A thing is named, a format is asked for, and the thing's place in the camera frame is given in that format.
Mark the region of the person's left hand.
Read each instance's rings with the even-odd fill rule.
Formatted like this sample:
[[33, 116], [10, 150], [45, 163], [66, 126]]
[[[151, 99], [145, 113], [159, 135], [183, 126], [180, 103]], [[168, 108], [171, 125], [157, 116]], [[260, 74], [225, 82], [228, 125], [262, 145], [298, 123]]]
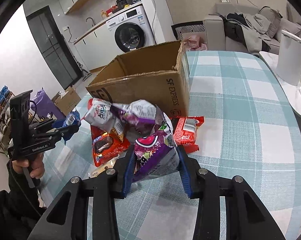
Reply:
[[40, 179], [45, 172], [45, 165], [43, 163], [44, 153], [37, 154], [33, 161], [28, 159], [18, 159], [12, 161], [13, 169], [17, 174], [23, 173], [23, 168], [31, 168], [31, 178]]

